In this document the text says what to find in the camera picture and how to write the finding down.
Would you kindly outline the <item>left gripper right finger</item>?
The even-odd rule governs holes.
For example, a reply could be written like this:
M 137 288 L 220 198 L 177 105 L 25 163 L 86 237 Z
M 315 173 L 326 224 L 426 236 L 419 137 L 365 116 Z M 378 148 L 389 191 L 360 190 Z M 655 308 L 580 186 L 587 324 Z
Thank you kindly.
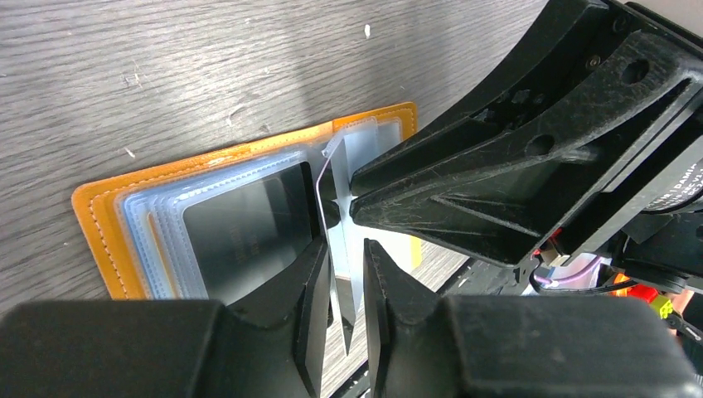
M 374 397 L 699 397 L 693 366 L 643 302 L 445 295 L 364 242 Z

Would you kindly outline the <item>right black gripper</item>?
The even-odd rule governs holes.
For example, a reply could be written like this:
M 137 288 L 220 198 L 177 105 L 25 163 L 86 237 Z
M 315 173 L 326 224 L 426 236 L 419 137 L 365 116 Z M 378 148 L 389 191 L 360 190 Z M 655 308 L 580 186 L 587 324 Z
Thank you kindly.
M 530 274 L 609 255 L 701 277 L 702 40 L 634 2 L 550 1 L 457 104 L 357 170 L 351 218 Z

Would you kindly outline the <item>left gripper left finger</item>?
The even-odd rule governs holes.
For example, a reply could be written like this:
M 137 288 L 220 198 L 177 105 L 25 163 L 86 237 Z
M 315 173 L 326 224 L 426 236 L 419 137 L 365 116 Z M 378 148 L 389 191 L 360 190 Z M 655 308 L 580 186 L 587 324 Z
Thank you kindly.
M 63 300 L 1 321 L 4 397 L 317 397 L 330 299 L 327 242 L 232 305 Z

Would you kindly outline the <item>black credit card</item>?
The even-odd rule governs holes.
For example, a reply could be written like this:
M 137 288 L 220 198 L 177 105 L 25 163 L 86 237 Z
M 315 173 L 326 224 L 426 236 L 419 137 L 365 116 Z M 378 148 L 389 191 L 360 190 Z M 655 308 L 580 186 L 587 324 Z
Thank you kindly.
M 182 218 L 206 294 L 224 304 L 287 268 L 320 233 L 307 162 L 190 205 Z

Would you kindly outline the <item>orange leather card holder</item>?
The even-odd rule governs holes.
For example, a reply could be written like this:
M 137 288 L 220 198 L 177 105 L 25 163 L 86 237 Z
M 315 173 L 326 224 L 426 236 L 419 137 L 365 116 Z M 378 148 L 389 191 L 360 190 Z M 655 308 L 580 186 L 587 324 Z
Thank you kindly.
M 71 203 L 115 299 L 233 303 L 327 239 L 338 298 L 361 298 L 352 174 L 415 134 L 405 102 L 89 182 Z

